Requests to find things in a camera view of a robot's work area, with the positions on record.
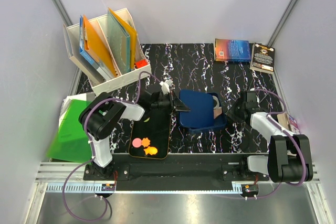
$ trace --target marble pattern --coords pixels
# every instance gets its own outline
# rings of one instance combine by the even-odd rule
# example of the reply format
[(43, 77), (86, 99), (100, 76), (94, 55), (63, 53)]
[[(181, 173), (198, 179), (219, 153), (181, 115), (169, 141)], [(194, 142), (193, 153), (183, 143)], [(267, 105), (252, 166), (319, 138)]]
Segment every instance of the marble pattern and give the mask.
[[(150, 60), (152, 73), (161, 80), (172, 79), (175, 92), (192, 89), (216, 92), (222, 106), (227, 109), (239, 97), (239, 91), (249, 87), (275, 91), (270, 74), (249, 69), (249, 63), (215, 62), (213, 44), (146, 44), (142, 45), (145, 56)], [(142, 85), (153, 84), (152, 78), (142, 80)], [(85, 74), (82, 73), (77, 93), (92, 91)], [(115, 97), (134, 101), (137, 84), (133, 83), (112, 92)], [(260, 104), (266, 110), (280, 111), (280, 102), (266, 96)], [(266, 152), (266, 140), (249, 126), (229, 123), (217, 132), (187, 134), (176, 116), (171, 121), (170, 152), (172, 153), (236, 153)], [(127, 152), (132, 122), (119, 120), (111, 134), (111, 150)]]

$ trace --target orange toy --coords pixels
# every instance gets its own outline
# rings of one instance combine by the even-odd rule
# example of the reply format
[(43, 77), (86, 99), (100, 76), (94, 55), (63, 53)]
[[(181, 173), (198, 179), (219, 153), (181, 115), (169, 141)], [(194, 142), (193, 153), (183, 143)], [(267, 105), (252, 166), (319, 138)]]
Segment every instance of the orange toy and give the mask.
[(141, 145), (143, 147), (148, 147), (151, 144), (151, 141), (148, 139), (148, 137), (145, 137), (142, 141), (141, 141)]
[(155, 147), (148, 147), (144, 149), (146, 155), (155, 155), (158, 152), (158, 149)]

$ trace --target gray wall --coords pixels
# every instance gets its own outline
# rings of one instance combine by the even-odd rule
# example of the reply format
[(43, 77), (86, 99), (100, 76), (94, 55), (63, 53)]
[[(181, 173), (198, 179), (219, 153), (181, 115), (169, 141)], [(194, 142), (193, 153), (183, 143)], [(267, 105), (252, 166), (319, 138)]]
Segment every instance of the gray wall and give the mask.
[(0, 0), (0, 219), (21, 222), (75, 73), (51, 0)]
[(127, 7), (141, 43), (267, 43), (290, 0), (62, 0), (74, 24)]
[(276, 68), (291, 114), (310, 139), (329, 208), (336, 219), (336, 4), (300, 0), (276, 48)]

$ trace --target orange folder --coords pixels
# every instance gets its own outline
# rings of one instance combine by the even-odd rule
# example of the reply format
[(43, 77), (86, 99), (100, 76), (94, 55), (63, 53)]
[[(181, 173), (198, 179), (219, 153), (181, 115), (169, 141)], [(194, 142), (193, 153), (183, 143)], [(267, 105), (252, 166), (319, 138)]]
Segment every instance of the orange folder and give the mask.
[(105, 66), (111, 71), (114, 77), (117, 77), (117, 72), (112, 62), (112, 58), (108, 49), (105, 47), (103, 41), (90, 24), (89, 20), (83, 15), (83, 27), (86, 31), (85, 50), (96, 61), (103, 62)]
[(133, 70), (134, 65), (135, 65), (135, 48), (136, 48), (136, 43), (137, 43), (137, 31), (133, 27), (131, 27), (127, 22), (125, 22), (121, 17), (115, 14), (115, 12), (111, 10), (111, 8), (109, 8), (109, 11), (117, 19), (117, 21), (119, 21), (119, 23), (125, 28), (125, 30), (129, 33), (131, 37), (130, 68), (131, 70)]

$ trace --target blue box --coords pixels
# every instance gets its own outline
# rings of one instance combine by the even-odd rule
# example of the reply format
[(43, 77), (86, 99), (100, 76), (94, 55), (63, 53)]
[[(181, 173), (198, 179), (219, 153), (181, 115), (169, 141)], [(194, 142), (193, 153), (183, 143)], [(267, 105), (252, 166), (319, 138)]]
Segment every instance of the blue box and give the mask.
[[(214, 95), (218, 98), (218, 94), (217, 93), (207, 93), (210, 95)], [(181, 112), (180, 112), (180, 125), (184, 128), (186, 128), (187, 132), (190, 134), (196, 134), (196, 133), (201, 133), (201, 132), (209, 132), (209, 131), (219, 131), (225, 128), (226, 126), (226, 115), (225, 113), (222, 113), (220, 116), (218, 116), (215, 120), (214, 120), (214, 125), (213, 126), (209, 126), (209, 127), (203, 127), (203, 128), (197, 128), (197, 129), (192, 129), (190, 127), (186, 127), (185, 125), (183, 125), (183, 123), (181, 123)]]

